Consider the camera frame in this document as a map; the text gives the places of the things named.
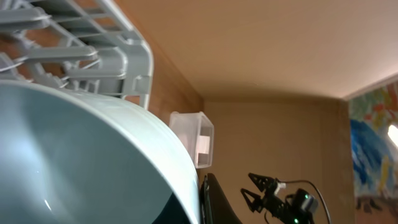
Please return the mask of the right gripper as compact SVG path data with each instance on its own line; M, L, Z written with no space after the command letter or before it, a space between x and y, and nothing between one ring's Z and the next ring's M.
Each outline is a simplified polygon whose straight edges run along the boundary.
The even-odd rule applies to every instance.
M248 177L261 192L264 192L264 196L261 198L260 195L247 189L240 190L249 210L261 213L262 209L265 208L273 217L278 218L281 222L292 223L292 214L288 205L275 194L279 189L279 184L274 183L275 179L253 173L249 173Z

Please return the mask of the light blue bowl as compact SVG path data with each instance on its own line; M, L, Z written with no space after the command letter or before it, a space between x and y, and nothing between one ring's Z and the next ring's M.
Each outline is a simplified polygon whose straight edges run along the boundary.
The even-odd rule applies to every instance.
M2 223L200 223L174 132L119 98L1 82Z

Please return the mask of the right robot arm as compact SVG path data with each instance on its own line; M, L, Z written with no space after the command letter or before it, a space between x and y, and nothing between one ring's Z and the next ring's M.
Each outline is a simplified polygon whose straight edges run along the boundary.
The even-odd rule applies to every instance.
M285 199L277 196L284 183L279 179L248 174L254 185L263 193L255 194L247 189L241 189L245 202L251 212L269 212L272 217L283 223L302 224L313 223L313 214L318 207L317 199L304 189L297 189L294 194L286 195Z

